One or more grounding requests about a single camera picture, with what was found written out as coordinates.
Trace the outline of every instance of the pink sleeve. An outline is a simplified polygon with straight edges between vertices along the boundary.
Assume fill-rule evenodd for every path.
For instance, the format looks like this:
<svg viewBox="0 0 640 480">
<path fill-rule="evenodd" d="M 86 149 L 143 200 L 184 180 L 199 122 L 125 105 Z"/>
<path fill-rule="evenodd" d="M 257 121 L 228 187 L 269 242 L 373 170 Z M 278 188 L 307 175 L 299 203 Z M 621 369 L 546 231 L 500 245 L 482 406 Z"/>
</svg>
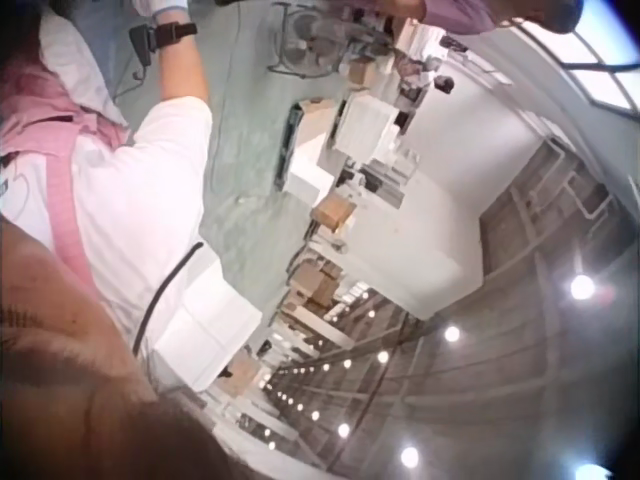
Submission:
<svg viewBox="0 0 640 480">
<path fill-rule="evenodd" d="M 482 0 L 424 0 L 427 14 L 422 23 L 456 35 L 475 35 L 495 28 Z"/>
</svg>

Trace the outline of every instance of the cable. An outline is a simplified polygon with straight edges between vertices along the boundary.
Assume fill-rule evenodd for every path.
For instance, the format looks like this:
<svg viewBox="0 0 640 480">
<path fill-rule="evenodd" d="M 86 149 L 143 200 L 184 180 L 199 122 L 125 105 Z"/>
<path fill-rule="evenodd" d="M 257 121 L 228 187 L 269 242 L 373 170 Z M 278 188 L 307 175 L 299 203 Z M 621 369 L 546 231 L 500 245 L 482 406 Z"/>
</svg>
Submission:
<svg viewBox="0 0 640 480">
<path fill-rule="evenodd" d="M 213 181 L 214 181 L 214 173 L 215 173 L 215 165 L 216 165 L 216 157 L 218 155 L 218 150 L 220 149 L 220 139 L 222 138 L 222 122 L 225 118 L 225 109 L 227 107 L 227 86 L 229 85 L 229 80 L 231 79 L 231 72 L 233 68 L 233 59 L 236 55 L 236 47 L 238 45 L 238 39 L 240 38 L 240 30 L 242 26 L 242 14 L 241 14 L 241 5 L 242 2 L 237 2 L 236 6 L 238 11 L 238 26 L 236 28 L 235 38 L 233 40 L 233 47 L 231 49 L 231 54 L 229 55 L 229 64 L 227 66 L 227 77 L 224 81 L 224 88 L 222 89 L 222 107 L 220 109 L 220 121 L 218 122 L 218 132 L 216 135 L 216 147 L 211 154 L 211 171 L 209 172 L 209 190 L 213 191 Z"/>
<path fill-rule="evenodd" d="M 156 290 L 156 293 L 153 294 L 153 298 L 147 307 L 147 310 L 144 312 L 144 317 L 142 317 L 142 322 L 140 323 L 140 328 L 138 329 L 138 333 L 136 333 L 136 339 L 133 342 L 133 356 L 137 357 L 140 352 L 140 345 L 142 345 L 142 340 L 144 338 L 144 334 L 147 332 L 147 326 L 149 325 L 149 320 L 151 320 L 151 315 L 162 297 L 162 294 L 167 289 L 169 284 L 173 281 L 173 279 L 180 273 L 180 270 L 184 268 L 187 262 L 193 257 L 193 255 L 204 246 L 204 243 L 198 242 L 187 252 L 187 254 L 182 257 L 182 260 L 178 262 L 178 264 L 173 267 L 173 270 L 167 275 L 167 278 L 160 284 L 160 288 Z"/>
</svg>

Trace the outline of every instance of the wall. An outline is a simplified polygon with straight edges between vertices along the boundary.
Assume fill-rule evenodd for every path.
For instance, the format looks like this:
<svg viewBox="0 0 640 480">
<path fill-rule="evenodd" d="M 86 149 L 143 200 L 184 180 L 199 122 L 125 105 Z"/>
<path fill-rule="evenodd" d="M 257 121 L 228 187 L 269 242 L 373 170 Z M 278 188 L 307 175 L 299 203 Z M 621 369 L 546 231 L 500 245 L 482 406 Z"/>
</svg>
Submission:
<svg viewBox="0 0 640 480">
<path fill-rule="evenodd" d="M 346 254 L 320 253 L 418 318 L 482 283 L 478 218 L 418 172 L 395 210 L 375 196 L 359 205 Z"/>
<path fill-rule="evenodd" d="M 432 90 L 405 143 L 421 155 L 420 170 L 480 215 L 524 167 L 541 138 L 464 69 L 445 64 L 456 86 Z"/>
<path fill-rule="evenodd" d="M 627 176 L 638 178 L 639 123 L 592 106 L 553 60 L 514 29 L 459 40 L 511 78 L 511 95 L 524 109 L 562 128 L 592 173 L 638 218 Z"/>
</svg>

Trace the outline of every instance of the white cloth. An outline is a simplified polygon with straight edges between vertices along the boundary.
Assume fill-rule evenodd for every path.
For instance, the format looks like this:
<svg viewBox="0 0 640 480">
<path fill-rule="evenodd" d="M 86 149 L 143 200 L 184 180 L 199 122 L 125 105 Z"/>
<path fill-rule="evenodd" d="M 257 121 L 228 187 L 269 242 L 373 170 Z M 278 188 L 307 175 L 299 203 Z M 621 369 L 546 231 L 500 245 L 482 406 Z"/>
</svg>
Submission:
<svg viewBox="0 0 640 480">
<path fill-rule="evenodd" d="M 45 15 L 42 60 L 79 105 L 125 124 L 86 43 L 67 20 Z M 115 152 L 82 135 L 72 158 L 78 226 L 103 303 L 131 342 L 154 292 L 197 239 L 212 115 L 196 98 L 156 105 Z M 0 210 L 53 250 L 45 158 L 23 154 L 0 173 Z M 167 289 L 152 322 L 167 323 L 185 288 Z"/>
</svg>

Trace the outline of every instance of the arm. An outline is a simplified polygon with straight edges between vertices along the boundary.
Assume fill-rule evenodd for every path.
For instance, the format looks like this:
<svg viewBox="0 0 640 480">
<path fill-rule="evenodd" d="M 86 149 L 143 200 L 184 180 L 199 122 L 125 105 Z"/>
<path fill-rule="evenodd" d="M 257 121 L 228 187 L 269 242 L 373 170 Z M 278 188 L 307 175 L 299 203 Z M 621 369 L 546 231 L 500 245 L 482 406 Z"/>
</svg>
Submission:
<svg viewBox="0 0 640 480">
<path fill-rule="evenodd" d="M 182 9 L 165 10 L 156 15 L 155 19 L 158 25 L 190 21 L 189 13 Z M 160 83 L 163 100 L 196 97 L 208 102 L 209 89 L 193 35 L 160 49 Z"/>
</svg>

